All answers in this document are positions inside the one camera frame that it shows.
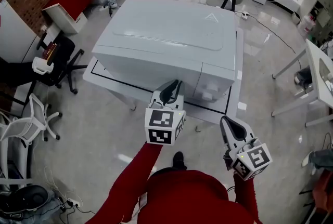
lid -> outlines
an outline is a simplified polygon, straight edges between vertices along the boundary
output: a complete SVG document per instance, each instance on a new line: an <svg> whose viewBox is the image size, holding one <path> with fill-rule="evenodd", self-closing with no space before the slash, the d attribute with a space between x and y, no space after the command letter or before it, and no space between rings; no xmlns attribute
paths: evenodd
<svg viewBox="0 0 333 224"><path fill-rule="evenodd" d="M177 56L233 70L235 14L196 3L126 0L98 45Z"/></svg>

red sleeve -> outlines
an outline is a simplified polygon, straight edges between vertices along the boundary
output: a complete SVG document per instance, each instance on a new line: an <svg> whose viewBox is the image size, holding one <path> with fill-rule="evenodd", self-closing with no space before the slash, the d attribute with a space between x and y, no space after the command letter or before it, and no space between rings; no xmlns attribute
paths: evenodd
<svg viewBox="0 0 333 224"><path fill-rule="evenodd" d="M129 222L134 207L144 193L147 179L162 146L145 143L134 159L114 182L109 197L97 214L87 224L119 224Z"/></svg>
<svg viewBox="0 0 333 224"><path fill-rule="evenodd" d="M255 199L255 191L253 179L243 181L237 174L234 174L236 202L241 204L253 217L256 223L259 221L257 201Z"/></svg>

red sweater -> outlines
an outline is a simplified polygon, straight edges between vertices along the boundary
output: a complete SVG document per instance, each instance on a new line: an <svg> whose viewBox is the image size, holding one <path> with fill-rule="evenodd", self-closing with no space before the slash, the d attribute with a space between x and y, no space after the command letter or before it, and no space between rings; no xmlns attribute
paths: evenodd
<svg viewBox="0 0 333 224"><path fill-rule="evenodd" d="M148 203L138 215L138 224L261 223L253 180L234 176L235 203L228 200L218 180L197 170L167 172L148 179L161 149L160 145L144 144L87 224L129 222L139 196L145 192Z"/></svg>

gray tile floor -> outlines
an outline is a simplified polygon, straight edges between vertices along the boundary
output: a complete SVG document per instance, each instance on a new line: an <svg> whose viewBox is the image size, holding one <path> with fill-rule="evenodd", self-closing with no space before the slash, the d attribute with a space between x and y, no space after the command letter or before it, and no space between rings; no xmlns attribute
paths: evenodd
<svg viewBox="0 0 333 224"><path fill-rule="evenodd" d="M245 0L236 10L248 11L294 50L303 46L304 39L291 22L290 14L272 3L263 6ZM85 50L80 64L90 61L91 50L110 21L108 11L92 8L87 13L87 25L78 35L70 36L77 49ZM237 115L267 143L274 159L274 163L255 178L260 219L270 224L300 223L307 211L302 206L308 202L309 196L299 196L298 192L316 178L310 176L310 168L301 168L301 161L309 151L320 149L324 134L331 132L329 123L306 129L304 123L328 114L328 110L322 105L311 104L272 118L274 108L292 101L300 91L293 83L293 74L299 70L299 64L295 63L274 81L272 73L291 58L292 50L253 18L244 21L237 17L237 21L245 32L239 100L243 109L239 109ZM307 65L306 58L301 64L302 67ZM51 169L63 194L74 192L82 198L83 210L97 211L107 198L112 183L127 165L119 155L134 157L145 141L146 105L139 103L132 112L103 88L85 82L82 73L74 75L79 90L76 96L69 92L66 81L62 89L51 87L48 96L45 92L42 95L44 101L47 99L53 104L53 111L63 113L63 118L54 124L61 140L50 138L49 142L38 142L32 173L37 182L44 185L44 168L47 166L47 175L50 176ZM226 170L222 159L226 147L219 127L215 125L195 133L198 123L188 118L182 137L174 147L163 148L156 168L169 166L173 154L182 150L189 169L201 170L233 186L232 173ZM72 193L66 195L75 199ZM230 199L234 199L233 193L230 193ZM89 214L75 213L70 216L70 223L85 223L90 217ZM54 223L60 223L58 216Z"/></svg>

white desk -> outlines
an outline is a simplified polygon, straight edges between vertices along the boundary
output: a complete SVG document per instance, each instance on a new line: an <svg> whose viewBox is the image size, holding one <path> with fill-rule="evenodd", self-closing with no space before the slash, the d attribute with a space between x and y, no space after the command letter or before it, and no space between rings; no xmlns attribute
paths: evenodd
<svg viewBox="0 0 333 224"><path fill-rule="evenodd" d="M236 79L223 97L216 103L208 103L197 100L185 99L184 110L188 116L203 120L203 127L219 124L223 115L235 117L238 107L238 100L241 86L241 76L244 54L244 34L242 30L237 30L237 49L236 49ZM122 102L127 104L131 110L135 110L135 100L150 102L153 90L143 89L115 79L94 57L91 59L87 69L83 74L83 79L93 84L106 88Z"/></svg>
<svg viewBox="0 0 333 224"><path fill-rule="evenodd" d="M333 96L328 90L326 84L324 83L324 80L321 78L319 73L319 59L322 59L325 65L328 67L328 69L333 72L333 61L324 53L322 52L316 45L311 43L309 40L306 40L306 45L303 50L301 50L299 53L296 54L296 56L293 58L293 60L287 64L282 70L280 70L278 73L272 75L273 79L276 79L279 77L282 73L284 73L288 68L290 68L297 60L299 60L304 54L307 54L309 64L310 64L310 70L312 75L312 85L313 90L298 98L292 103L289 103L285 106L283 106L280 109L274 110L272 112L272 116L279 115L283 112L292 110L294 108L297 108L301 105L311 103L313 101L319 100L329 106L330 108L333 108ZM315 121L307 122L305 124L306 127L322 123L325 121L333 120L333 114L330 116L319 118Z"/></svg>

